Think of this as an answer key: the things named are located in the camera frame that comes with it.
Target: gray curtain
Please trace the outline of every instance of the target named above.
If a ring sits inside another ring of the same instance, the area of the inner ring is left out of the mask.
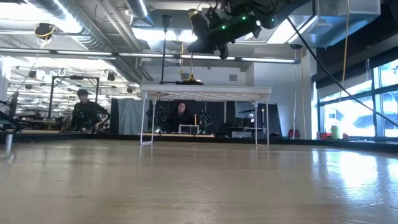
[[[120,99],[119,105],[119,134],[140,134],[142,119],[142,100]],[[149,108],[146,101],[145,111]],[[148,127],[148,117],[144,118],[144,131]]]

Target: white table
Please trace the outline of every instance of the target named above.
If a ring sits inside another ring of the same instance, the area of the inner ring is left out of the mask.
[[[254,103],[255,138],[257,144],[257,107],[261,99],[265,99],[267,108],[267,147],[269,147],[268,102],[271,88],[246,86],[195,86],[195,85],[141,85],[142,121],[141,144],[154,142],[155,106],[157,100],[206,100],[206,101],[248,101]],[[149,97],[153,101],[152,135],[149,142],[143,142],[145,101]]]

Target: wooden floor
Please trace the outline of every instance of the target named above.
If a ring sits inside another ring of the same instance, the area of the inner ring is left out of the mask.
[[[132,141],[0,151],[0,224],[398,223],[397,155]]]

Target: table leg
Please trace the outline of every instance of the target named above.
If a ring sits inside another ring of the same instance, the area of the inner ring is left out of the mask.
[[[269,119],[268,119],[268,100],[267,100],[267,147],[269,147]]]
[[[259,102],[254,102],[254,137],[256,138],[256,145],[257,145],[257,107]]]
[[[152,137],[150,139],[151,142],[154,142],[154,128],[155,128],[155,107],[156,107],[157,100],[152,100],[152,104],[154,106],[152,110]]]
[[[152,141],[150,142],[143,142],[142,141],[142,137],[144,135],[144,118],[145,118],[145,100],[147,99],[147,92],[142,92],[142,119],[141,119],[141,138],[140,138],[140,142],[141,144],[150,144],[152,143]]]

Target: woman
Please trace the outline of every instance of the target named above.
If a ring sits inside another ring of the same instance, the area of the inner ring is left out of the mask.
[[[178,107],[169,115],[169,132],[178,132],[180,124],[195,124],[195,120],[188,112],[185,103],[180,103]]]

